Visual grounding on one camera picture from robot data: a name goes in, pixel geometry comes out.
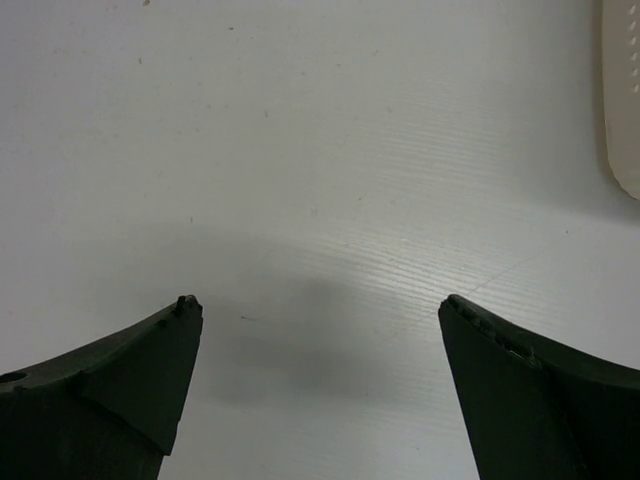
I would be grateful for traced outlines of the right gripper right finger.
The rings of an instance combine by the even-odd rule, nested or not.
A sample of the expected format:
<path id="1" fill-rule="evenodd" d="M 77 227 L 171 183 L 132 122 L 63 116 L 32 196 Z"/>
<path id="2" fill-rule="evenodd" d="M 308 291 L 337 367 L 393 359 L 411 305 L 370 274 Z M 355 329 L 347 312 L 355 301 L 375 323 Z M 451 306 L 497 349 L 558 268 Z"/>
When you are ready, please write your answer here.
<path id="1" fill-rule="evenodd" d="M 480 478 L 638 478 L 637 370 L 459 295 L 438 319 Z"/>

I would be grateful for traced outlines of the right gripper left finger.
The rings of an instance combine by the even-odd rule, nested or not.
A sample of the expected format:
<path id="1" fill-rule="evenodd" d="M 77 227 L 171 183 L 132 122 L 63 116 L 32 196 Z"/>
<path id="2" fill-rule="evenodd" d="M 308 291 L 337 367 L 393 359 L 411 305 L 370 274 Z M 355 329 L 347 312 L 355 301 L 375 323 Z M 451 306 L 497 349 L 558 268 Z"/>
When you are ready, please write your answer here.
<path id="1" fill-rule="evenodd" d="M 202 306 L 182 295 L 128 328 L 2 374 L 2 478 L 157 478 L 202 327 Z"/>

